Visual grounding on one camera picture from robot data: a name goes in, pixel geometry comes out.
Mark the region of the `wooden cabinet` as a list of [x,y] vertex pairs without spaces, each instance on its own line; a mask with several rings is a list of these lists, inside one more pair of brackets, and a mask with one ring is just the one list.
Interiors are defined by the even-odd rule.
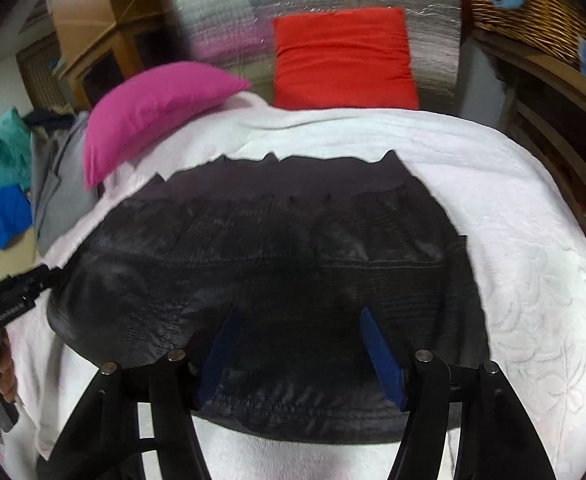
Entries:
[[163,0],[47,0],[61,78],[89,110],[112,88],[179,58]]

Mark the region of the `black puffer jacket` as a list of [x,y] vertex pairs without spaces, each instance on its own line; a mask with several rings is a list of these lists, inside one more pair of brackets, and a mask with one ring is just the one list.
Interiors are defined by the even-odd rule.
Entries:
[[378,162],[220,157],[156,177],[112,209],[50,294],[84,359],[147,365],[229,312],[237,341],[201,416],[277,440],[398,439],[359,332],[381,308],[452,365],[488,359],[465,238],[394,153]]

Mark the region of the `pink pillow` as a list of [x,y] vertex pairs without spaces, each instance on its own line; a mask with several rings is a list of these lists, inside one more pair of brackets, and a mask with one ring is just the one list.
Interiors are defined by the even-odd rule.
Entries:
[[83,153],[90,190],[151,143],[251,88],[250,81],[197,62],[150,68],[111,90],[89,114]]

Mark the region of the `grey coat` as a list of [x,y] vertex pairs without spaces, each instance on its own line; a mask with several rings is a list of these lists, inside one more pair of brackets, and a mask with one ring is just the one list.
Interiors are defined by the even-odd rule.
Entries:
[[35,242],[44,256],[60,236],[88,214],[99,200],[87,190],[83,154],[89,114],[80,112],[71,128],[31,138],[31,208]]

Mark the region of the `blue jacket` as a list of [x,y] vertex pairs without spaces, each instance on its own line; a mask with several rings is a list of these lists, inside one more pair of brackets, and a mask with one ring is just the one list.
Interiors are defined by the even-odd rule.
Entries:
[[32,226],[31,204],[17,185],[0,186],[0,249]]

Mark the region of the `teal jacket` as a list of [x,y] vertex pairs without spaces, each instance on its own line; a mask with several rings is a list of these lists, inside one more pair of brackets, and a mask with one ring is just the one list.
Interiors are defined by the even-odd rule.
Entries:
[[13,107],[0,118],[0,188],[31,188],[31,130]]

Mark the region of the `silver insulation foil panel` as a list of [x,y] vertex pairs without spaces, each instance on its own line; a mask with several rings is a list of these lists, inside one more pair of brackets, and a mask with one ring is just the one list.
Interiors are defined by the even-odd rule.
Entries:
[[266,101],[273,99],[274,18],[371,6],[403,9],[420,105],[432,112],[451,110],[459,70],[460,0],[163,0],[163,4],[188,60],[251,81],[253,92]]

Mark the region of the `white pink fleece blanket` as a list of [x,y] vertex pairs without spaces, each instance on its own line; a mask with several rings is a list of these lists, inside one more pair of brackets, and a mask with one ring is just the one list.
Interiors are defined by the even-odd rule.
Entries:
[[[102,200],[50,247],[66,263],[107,212],[158,174],[220,155],[272,153],[377,162],[395,151],[468,237],[491,357],[506,372],[558,479],[586,473],[586,238],[546,169],[501,132],[409,110],[286,112],[250,92],[156,141],[107,178]],[[9,326],[21,409],[2,435],[11,479],[36,479],[97,370],[54,336],[44,301]],[[250,437],[195,423],[214,479],[382,479],[398,444],[322,445]]]

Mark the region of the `cream sofa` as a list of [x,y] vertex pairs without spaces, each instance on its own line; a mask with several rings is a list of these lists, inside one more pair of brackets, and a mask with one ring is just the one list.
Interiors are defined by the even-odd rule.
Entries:
[[38,261],[35,231],[29,228],[15,237],[5,249],[0,249],[0,281],[8,275],[30,270]]

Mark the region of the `red pillow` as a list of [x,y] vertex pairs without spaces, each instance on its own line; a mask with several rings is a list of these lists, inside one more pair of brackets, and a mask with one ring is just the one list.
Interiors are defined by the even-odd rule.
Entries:
[[272,20],[273,105],[284,110],[420,107],[405,12],[362,8]]

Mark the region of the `wooden shelf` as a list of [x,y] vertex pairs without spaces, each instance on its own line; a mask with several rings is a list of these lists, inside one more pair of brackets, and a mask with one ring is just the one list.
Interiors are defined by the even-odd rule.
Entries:
[[498,129],[550,172],[586,236],[586,77],[527,44],[475,29],[506,84]]

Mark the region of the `wicker basket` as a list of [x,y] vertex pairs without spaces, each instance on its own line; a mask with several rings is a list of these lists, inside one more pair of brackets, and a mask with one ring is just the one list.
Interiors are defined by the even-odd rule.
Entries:
[[473,25],[485,32],[523,42],[577,68],[579,43],[586,40],[586,11],[577,0],[524,0],[514,10],[491,0],[470,0]]

